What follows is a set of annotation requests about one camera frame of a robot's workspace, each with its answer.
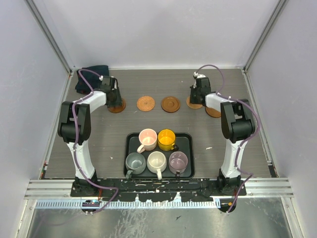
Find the woven cork coaster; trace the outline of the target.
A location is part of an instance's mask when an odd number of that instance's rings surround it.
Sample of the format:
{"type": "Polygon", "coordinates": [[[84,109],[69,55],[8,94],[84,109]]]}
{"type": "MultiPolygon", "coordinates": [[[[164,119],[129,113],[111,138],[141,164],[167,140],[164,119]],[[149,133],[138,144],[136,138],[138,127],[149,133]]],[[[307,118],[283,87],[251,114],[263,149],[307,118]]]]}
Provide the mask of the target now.
{"type": "Polygon", "coordinates": [[[189,96],[188,96],[187,99],[186,99],[186,104],[187,104],[187,106],[188,106],[189,108],[191,108],[191,109],[200,109],[200,108],[202,107],[201,104],[192,104],[192,103],[190,102],[190,97],[189,97],[189,96]]]}
{"type": "Polygon", "coordinates": [[[137,101],[137,108],[143,112],[149,112],[155,107],[155,100],[150,96],[142,96],[137,101]]]}

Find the brown wooden coaster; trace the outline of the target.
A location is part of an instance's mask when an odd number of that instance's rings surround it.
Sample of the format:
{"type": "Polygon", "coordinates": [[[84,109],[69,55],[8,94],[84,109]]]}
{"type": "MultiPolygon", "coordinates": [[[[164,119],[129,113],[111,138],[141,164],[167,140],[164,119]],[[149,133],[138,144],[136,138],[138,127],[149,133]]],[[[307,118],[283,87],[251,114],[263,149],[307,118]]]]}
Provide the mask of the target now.
{"type": "Polygon", "coordinates": [[[165,97],[161,101],[161,108],[167,113],[175,113],[180,109],[180,101],[173,96],[165,97]]]}
{"type": "Polygon", "coordinates": [[[116,106],[116,107],[109,107],[108,111],[111,113],[120,113],[126,108],[126,101],[124,98],[122,98],[122,105],[121,106],[116,106]]]}
{"type": "Polygon", "coordinates": [[[205,107],[205,111],[212,118],[220,118],[221,117],[221,112],[219,112],[213,108],[205,107]]]}

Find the yellow glass mug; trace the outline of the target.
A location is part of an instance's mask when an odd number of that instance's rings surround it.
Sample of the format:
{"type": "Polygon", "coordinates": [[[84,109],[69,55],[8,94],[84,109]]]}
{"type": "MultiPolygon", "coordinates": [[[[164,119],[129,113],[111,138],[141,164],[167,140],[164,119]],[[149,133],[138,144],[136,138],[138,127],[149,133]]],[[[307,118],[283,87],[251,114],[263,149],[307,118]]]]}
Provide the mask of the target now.
{"type": "Polygon", "coordinates": [[[158,146],[163,151],[178,151],[176,135],[170,129],[163,129],[158,133],[158,146]]]}

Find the purple ceramic mug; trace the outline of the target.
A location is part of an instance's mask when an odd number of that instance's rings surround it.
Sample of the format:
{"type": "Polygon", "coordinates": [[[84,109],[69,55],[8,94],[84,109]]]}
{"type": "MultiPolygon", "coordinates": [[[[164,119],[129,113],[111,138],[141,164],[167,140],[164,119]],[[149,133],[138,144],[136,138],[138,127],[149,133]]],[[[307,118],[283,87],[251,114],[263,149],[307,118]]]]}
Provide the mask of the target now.
{"type": "Polygon", "coordinates": [[[179,178],[188,166],[188,158],[185,153],[176,151],[171,153],[168,159],[168,166],[170,171],[179,178]]]}

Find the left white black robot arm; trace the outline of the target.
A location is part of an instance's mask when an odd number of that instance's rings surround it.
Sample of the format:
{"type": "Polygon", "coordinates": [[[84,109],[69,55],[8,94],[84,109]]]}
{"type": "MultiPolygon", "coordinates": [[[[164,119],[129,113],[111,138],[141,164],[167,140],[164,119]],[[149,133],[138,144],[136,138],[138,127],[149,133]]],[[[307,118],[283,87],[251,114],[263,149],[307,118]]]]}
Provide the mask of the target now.
{"type": "Polygon", "coordinates": [[[93,166],[88,140],[91,135],[91,113],[96,109],[122,106],[122,97],[115,77],[109,77],[104,83],[100,76],[98,88],[88,95],[61,104],[57,133],[67,144],[75,165],[75,178],[83,183],[81,190],[87,196],[95,196],[99,192],[97,173],[93,166]]]}

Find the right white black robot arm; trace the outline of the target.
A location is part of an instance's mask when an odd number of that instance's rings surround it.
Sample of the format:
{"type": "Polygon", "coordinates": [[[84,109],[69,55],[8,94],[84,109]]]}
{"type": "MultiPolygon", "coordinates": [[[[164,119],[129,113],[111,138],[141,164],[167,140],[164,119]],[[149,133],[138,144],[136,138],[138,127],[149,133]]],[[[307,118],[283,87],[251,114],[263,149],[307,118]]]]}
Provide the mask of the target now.
{"type": "Polygon", "coordinates": [[[195,83],[190,87],[190,103],[200,104],[221,114],[221,130],[226,139],[223,164],[217,177],[217,189],[229,195],[240,185],[241,161],[247,141],[256,132],[255,112],[246,99],[237,100],[211,90],[209,78],[194,75],[195,83]]]}

